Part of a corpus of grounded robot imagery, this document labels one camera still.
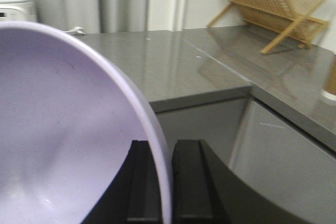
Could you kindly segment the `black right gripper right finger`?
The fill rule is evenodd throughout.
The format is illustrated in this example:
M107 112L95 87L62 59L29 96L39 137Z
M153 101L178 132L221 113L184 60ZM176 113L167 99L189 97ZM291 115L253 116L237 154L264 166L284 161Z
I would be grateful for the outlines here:
M173 223L307 223L243 182L205 140L178 140Z

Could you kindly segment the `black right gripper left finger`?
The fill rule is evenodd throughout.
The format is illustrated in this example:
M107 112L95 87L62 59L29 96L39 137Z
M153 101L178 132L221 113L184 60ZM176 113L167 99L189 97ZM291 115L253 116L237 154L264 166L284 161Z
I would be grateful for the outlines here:
M127 157L82 223L160 223L161 195L147 141L132 141Z

